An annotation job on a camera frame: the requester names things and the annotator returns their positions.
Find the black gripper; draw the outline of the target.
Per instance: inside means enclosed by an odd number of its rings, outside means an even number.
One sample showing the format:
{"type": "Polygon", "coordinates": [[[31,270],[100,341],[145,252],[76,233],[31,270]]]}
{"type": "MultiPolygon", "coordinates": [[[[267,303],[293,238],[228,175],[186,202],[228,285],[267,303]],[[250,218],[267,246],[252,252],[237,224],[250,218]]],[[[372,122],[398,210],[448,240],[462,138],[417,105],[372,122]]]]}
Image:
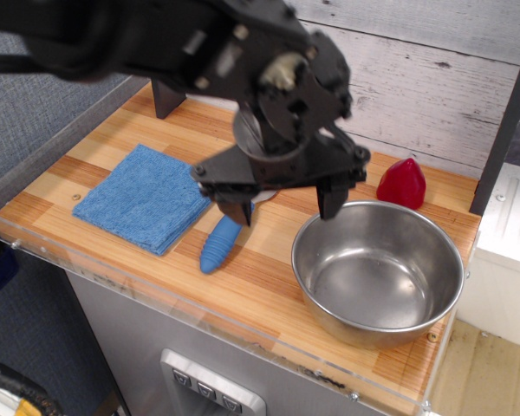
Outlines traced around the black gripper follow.
{"type": "Polygon", "coordinates": [[[250,226],[259,192],[314,186],[320,218],[334,218],[349,189],[366,179],[370,152],[332,124],[328,134],[315,132],[285,153],[268,154],[260,145],[262,126],[252,113],[236,113],[236,145],[191,169],[203,195],[236,224],[250,226]]]}

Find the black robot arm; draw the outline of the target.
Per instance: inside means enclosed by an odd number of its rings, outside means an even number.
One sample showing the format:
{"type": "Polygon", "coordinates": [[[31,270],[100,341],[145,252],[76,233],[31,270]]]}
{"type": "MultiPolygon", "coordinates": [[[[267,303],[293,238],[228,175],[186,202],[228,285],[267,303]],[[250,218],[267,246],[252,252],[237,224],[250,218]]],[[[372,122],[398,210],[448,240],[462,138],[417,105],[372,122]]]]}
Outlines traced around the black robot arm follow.
{"type": "Polygon", "coordinates": [[[192,178],[237,223],[260,192],[309,186],[331,219],[367,176],[369,151],[336,125],[351,114],[346,59],[282,1],[0,1],[0,31],[26,48],[0,55],[0,74],[120,73],[235,101],[235,145],[192,178]]]}

